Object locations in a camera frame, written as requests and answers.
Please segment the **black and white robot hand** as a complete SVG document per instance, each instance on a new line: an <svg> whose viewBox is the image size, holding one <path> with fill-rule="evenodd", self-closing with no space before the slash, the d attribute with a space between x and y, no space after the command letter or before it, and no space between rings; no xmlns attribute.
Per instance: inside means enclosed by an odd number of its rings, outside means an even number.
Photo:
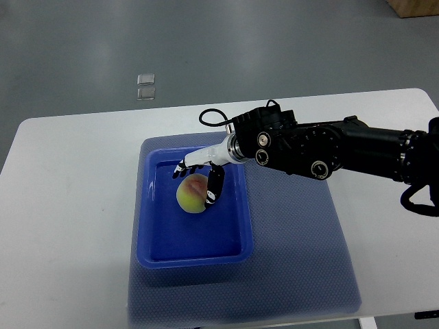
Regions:
<svg viewBox="0 0 439 329"><path fill-rule="evenodd" d="M205 208L210 208L220 198L224 185L224 165L239 164L241 161L232 157L231 145L234 134L229 134L216 145L211 145L186 154L177 164L172 178L182 177L199 173L207 177L207 196Z"/></svg>

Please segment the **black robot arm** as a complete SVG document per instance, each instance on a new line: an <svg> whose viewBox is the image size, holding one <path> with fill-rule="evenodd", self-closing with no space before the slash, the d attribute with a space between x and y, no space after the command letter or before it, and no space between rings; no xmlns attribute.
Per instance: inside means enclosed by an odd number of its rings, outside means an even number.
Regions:
<svg viewBox="0 0 439 329"><path fill-rule="evenodd" d="M338 169L408 184L400 203L408 211L438 216L438 118L426 132L369 127L356 116L297 123L293 110L269 100L220 125L233 125L232 151L262 167L316 180Z"/></svg>

